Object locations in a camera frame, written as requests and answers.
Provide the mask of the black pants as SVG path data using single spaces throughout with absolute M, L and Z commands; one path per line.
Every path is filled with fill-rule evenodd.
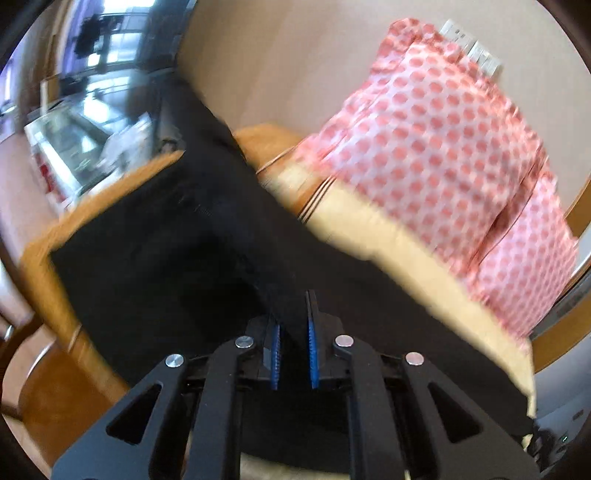
M 162 102 L 184 153 L 52 252 L 74 313 L 130 389 L 171 354 L 210 355 L 253 319 L 276 321 L 276 387 L 238 390 L 240 454 L 349 474 L 346 395 L 311 386 L 308 291 L 298 342 L 267 310 L 253 279 L 240 186 L 245 156 L 184 81 L 162 77 Z

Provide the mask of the wooden chair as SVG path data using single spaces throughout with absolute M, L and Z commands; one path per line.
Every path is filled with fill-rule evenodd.
M 111 406 L 35 318 L 1 317 L 1 419 L 43 476 Z

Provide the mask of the cream bed sheet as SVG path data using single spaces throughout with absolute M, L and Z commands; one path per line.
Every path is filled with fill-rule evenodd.
M 416 350 L 515 443 L 533 431 L 530 353 L 404 226 L 339 180 L 244 162 L 245 245 L 270 314 L 304 340 L 304 294 L 381 352 Z

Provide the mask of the pink polka dot pillow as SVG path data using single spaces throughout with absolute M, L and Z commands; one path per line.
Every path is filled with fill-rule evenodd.
M 516 338 L 526 338 L 549 312 L 569 282 L 578 240 L 569 228 L 557 178 L 541 169 L 526 202 L 509 207 L 507 230 L 495 228 L 491 242 L 466 279 L 470 293 Z
M 355 189 L 465 274 L 514 223 L 547 155 L 458 44 L 405 18 L 390 26 L 365 83 L 294 158 Z

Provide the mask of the glass display cabinet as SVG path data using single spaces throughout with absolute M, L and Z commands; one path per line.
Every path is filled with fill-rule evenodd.
M 183 149 L 162 102 L 164 78 L 100 76 L 35 116 L 24 132 L 38 182 L 61 215 L 153 158 Z

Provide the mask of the wooden door frame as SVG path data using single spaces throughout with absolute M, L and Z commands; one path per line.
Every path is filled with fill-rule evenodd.
M 549 367 L 590 333 L 590 180 L 566 214 L 578 237 L 574 271 L 559 300 L 531 335 L 536 373 Z

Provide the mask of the orange wooden bed frame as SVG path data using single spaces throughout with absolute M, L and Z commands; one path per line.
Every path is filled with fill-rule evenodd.
M 162 154 L 123 175 L 99 193 L 83 198 L 77 207 L 62 215 L 40 237 L 30 242 L 20 259 L 20 273 L 31 296 L 29 303 L 36 309 L 42 322 L 52 330 L 62 349 L 111 402 L 118 401 L 128 387 L 107 365 L 83 331 L 50 259 L 50 253 L 61 247 L 82 226 L 181 156 L 180 151 Z

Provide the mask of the white wall socket panel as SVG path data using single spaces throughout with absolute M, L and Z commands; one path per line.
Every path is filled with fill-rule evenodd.
M 494 56 L 480 41 L 458 23 L 448 19 L 440 29 L 440 33 L 449 41 L 460 45 L 468 59 L 492 80 L 496 80 L 502 71 L 501 60 Z

